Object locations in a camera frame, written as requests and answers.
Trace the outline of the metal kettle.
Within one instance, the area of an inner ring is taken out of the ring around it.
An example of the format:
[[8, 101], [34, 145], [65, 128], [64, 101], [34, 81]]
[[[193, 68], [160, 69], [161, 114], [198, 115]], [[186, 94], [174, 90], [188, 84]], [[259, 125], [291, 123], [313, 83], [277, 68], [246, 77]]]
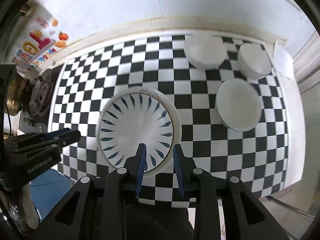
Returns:
[[23, 94], [26, 85], [26, 80], [19, 74], [15, 74], [11, 80], [8, 88], [7, 107], [8, 113], [12, 116], [17, 115], [22, 109]]

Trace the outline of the colourful wall sticker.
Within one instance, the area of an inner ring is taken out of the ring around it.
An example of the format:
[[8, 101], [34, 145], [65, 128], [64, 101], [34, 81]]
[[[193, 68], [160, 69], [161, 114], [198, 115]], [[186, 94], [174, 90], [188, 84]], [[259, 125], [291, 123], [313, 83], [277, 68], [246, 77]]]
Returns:
[[14, 41], [7, 61], [26, 74], [65, 48], [68, 40], [68, 34], [61, 30], [57, 19], [47, 11], [36, 12]]

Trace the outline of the plain white bowl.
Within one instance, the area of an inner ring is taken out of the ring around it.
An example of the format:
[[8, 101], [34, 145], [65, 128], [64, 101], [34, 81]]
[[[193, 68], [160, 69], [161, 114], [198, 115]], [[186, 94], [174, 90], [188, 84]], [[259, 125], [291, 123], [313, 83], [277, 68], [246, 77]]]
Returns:
[[271, 72], [267, 52], [259, 44], [243, 43], [238, 50], [240, 72], [248, 79], [259, 80]]

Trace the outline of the white folded paper towel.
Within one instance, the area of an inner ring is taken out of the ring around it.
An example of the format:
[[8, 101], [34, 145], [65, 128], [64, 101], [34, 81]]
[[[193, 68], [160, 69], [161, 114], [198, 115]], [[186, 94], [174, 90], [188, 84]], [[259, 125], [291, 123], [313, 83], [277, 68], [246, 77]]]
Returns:
[[273, 64], [276, 72], [282, 77], [289, 80], [295, 79], [293, 58], [278, 41], [274, 44]]

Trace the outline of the white bowl black rim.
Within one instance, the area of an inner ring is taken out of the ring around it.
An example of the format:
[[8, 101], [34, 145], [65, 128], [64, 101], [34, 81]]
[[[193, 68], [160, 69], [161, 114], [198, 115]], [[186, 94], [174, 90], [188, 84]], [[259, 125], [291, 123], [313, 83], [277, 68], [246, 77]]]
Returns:
[[227, 57], [222, 38], [191, 35], [185, 39], [184, 53], [188, 61], [201, 70], [218, 69]]

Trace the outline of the bowl with coloured dots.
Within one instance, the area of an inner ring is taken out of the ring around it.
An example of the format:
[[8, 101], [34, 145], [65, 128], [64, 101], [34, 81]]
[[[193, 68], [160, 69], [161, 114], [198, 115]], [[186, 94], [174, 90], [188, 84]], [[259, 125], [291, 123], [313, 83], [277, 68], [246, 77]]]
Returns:
[[236, 78], [221, 84], [215, 98], [215, 109], [226, 127], [247, 132], [257, 126], [262, 106], [255, 88]]

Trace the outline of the black white checkered mat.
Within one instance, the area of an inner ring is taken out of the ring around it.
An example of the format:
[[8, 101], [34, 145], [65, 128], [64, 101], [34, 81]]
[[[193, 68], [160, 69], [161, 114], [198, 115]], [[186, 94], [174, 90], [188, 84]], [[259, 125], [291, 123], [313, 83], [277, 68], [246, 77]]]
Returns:
[[215, 109], [221, 84], [242, 79], [238, 50], [248, 40], [219, 36], [227, 57], [218, 69], [195, 68], [184, 53], [189, 34], [128, 37], [90, 47], [65, 59], [55, 84], [48, 130], [78, 130], [54, 169], [77, 181], [104, 177], [124, 166], [138, 144], [147, 149], [139, 201], [194, 207], [183, 198], [173, 146], [215, 178], [237, 177], [256, 197], [285, 186], [288, 154], [286, 108], [275, 71], [247, 80], [259, 95], [255, 128], [226, 127]]

